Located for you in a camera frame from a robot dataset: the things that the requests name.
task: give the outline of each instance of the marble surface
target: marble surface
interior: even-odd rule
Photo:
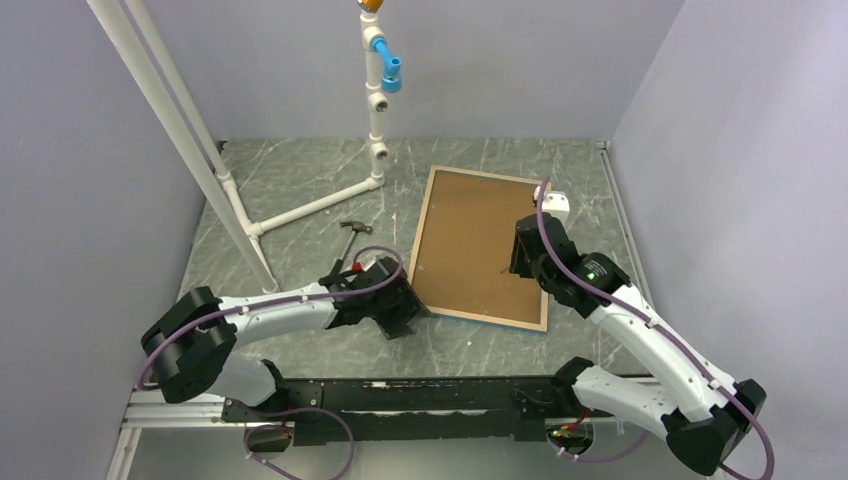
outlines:
[[[592,141],[552,139],[391,140],[386,185],[266,233],[262,247],[283,290],[326,274],[347,240],[338,223],[374,226],[354,250],[388,245],[409,261],[430,167],[446,165],[539,178],[550,174],[571,202],[567,231],[581,251],[600,251],[634,276],[602,158]],[[265,220],[364,180],[370,158],[361,139],[237,140],[227,142],[232,169],[253,221]],[[207,205],[182,292],[208,285],[219,296],[259,295],[261,289]],[[646,369],[614,338],[571,309],[551,302],[546,334],[447,318],[414,321],[412,336],[387,341],[373,321],[355,327],[298,332],[239,350],[274,361],[287,377],[422,377],[552,374],[573,356],[616,374]]]

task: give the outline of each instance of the blue valve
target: blue valve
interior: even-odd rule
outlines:
[[[400,67],[403,60],[394,56],[389,50],[389,44],[383,37],[377,37],[371,42],[371,48],[383,59],[383,90],[386,93],[397,93],[403,87],[400,77]]]

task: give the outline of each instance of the brown board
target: brown board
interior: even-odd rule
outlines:
[[[412,288],[436,315],[545,332],[548,296],[508,271],[538,182],[434,166],[412,249]]]

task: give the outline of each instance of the metal frame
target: metal frame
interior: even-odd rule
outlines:
[[[368,138],[371,155],[370,176],[356,185],[319,200],[270,219],[254,222],[250,220],[244,208],[232,172],[224,164],[142,0],[125,0],[126,11],[119,0],[87,1],[265,293],[277,291],[279,285],[259,244],[261,235],[385,184],[382,161],[388,157],[388,149],[383,138],[382,113],[386,111],[389,103],[382,91],[380,55],[373,51],[371,43],[367,41],[375,35],[382,36],[376,13],[363,11],[360,15],[368,73],[366,96],[371,111],[371,134]],[[169,88],[176,98],[176,103],[169,93]],[[185,113],[188,124],[183,120],[180,110]],[[192,133],[197,136],[203,150],[195,142]]]

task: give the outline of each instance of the wall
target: wall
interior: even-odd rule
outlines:
[[[368,134],[355,0],[145,3],[216,138]],[[610,138],[682,4],[389,0],[387,135]]]
[[[839,0],[689,0],[613,139],[658,307],[766,388],[776,479],[848,469],[846,44]]]
[[[0,45],[0,476],[103,478],[201,195],[85,2],[5,2]]]

